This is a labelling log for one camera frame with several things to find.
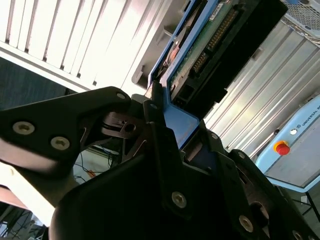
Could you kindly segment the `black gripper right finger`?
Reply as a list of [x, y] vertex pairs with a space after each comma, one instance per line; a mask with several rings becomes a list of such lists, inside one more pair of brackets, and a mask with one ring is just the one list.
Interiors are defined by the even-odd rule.
[[241, 150], [227, 152], [203, 121], [184, 145], [185, 161], [214, 179], [210, 196], [217, 202], [220, 240], [317, 240], [293, 201], [261, 173]]

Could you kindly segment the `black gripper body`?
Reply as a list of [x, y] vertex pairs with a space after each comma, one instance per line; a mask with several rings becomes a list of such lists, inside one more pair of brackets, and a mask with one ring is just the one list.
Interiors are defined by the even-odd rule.
[[156, 168], [140, 156], [70, 191], [52, 217], [52, 240], [248, 240], [250, 216], [234, 162], [203, 154], [206, 170], [184, 165], [188, 217], [162, 201]]

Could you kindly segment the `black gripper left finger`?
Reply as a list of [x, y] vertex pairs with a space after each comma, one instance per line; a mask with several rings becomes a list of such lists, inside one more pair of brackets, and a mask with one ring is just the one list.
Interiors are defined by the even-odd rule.
[[114, 168], [137, 157], [151, 159], [163, 204], [186, 218], [187, 178], [164, 106], [163, 88], [156, 84], [150, 97], [105, 87], [3, 110], [0, 183], [51, 222], [59, 203], [78, 187], [71, 176], [78, 155], [120, 139], [125, 146]]

